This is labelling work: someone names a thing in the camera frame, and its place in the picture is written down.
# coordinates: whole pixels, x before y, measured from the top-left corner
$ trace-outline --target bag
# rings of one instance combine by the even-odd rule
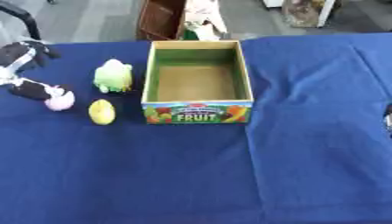
[[[319,11],[312,0],[285,0],[283,14],[286,22],[294,27],[316,27],[319,23]]]

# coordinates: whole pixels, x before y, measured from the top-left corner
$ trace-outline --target stuffed animal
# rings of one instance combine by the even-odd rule
[[[64,86],[20,78],[17,73],[45,64],[43,55],[51,59],[59,55],[49,46],[38,41],[16,42],[0,49],[0,86],[10,86],[10,93],[24,98],[42,101],[53,111],[70,109],[75,102],[74,93]]]
[[[108,60],[95,70],[94,85],[104,94],[123,93],[131,90],[132,65],[123,64],[117,59]]]

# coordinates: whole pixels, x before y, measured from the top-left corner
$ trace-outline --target chair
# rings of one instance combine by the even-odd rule
[[[27,27],[27,31],[29,32],[30,37],[32,39],[41,40],[37,23],[28,11],[23,10],[16,5],[5,2],[3,0],[0,0],[0,11],[3,11],[7,14],[12,15],[13,17],[22,20]]]

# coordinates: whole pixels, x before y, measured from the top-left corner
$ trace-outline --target floor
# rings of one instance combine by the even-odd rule
[[[7,0],[28,10],[45,40],[53,43],[126,41],[135,39],[143,0]],[[346,0],[342,10],[323,29],[291,28],[279,9],[267,10],[261,0],[220,0],[220,10],[235,39],[271,35],[383,32],[392,28],[392,4],[377,0]],[[27,35],[23,24],[0,13],[14,33]]]

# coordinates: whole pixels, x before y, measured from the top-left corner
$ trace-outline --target box label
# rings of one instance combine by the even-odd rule
[[[250,106],[248,103],[146,105],[144,115],[148,123],[245,123]]]

